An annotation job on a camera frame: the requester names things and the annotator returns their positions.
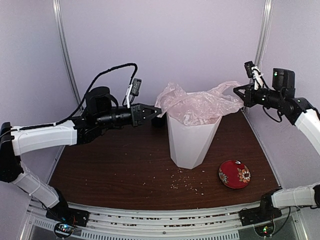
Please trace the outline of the translucent pink plastic bag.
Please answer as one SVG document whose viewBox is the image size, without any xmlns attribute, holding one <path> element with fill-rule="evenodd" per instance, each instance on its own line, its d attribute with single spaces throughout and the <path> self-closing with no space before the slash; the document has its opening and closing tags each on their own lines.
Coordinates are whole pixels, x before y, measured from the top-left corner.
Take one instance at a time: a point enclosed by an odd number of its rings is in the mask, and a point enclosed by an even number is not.
<svg viewBox="0 0 320 240">
<path fill-rule="evenodd" d="M 207 91 L 186 92 L 170 82 L 157 96 L 154 106 L 161 109 L 159 118 L 167 114 L 185 126 L 214 124 L 218 118 L 236 113 L 244 106 L 238 96 L 224 94 L 240 85 L 237 81 L 226 81 Z"/>
</svg>

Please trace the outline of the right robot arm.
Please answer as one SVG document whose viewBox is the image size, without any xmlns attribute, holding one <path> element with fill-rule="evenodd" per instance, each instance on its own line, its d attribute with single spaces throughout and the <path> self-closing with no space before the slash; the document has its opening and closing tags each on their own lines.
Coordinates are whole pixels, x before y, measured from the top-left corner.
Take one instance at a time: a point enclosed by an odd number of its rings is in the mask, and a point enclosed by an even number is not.
<svg viewBox="0 0 320 240">
<path fill-rule="evenodd" d="M 264 111 L 276 110 L 280 119 L 287 121 L 300 131 L 303 143 L 290 154 L 295 161 L 302 160 L 311 151 L 313 157 L 320 156 L 320 113 L 307 99 L 295 96 L 295 72 L 274 68 L 272 86 L 269 87 L 260 69 L 251 61 L 244 64 L 248 78 L 247 85 L 234 88 L 243 105 L 251 108 L 262 106 Z M 273 221 L 281 217 L 282 209 L 292 207 L 319 209 L 320 184 L 313 183 L 288 189 L 276 189 L 264 194 L 258 207 L 245 208 L 239 212 L 243 226 Z"/>
</svg>

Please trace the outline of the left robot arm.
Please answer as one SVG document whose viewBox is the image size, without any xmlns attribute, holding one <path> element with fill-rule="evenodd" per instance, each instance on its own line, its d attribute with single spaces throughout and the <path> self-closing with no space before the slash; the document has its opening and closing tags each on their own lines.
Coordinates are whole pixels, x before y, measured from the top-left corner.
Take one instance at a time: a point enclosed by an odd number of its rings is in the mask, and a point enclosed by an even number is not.
<svg viewBox="0 0 320 240">
<path fill-rule="evenodd" d="M 89 213 L 70 208 L 57 188 L 44 183 L 26 167 L 21 155 L 52 147 L 89 144 L 108 130 L 141 126 L 162 113 L 160 108 L 141 103 L 119 106 L 105 86 L 87 92 L 84 101 L 86 107 L 81 115 L 63 123 L 22 127 L 5 122 L 0 129 L 0 180 L 38 199 L 47 211 L 47 218 L 82 227 L 86 226 Z"/>
</svg>

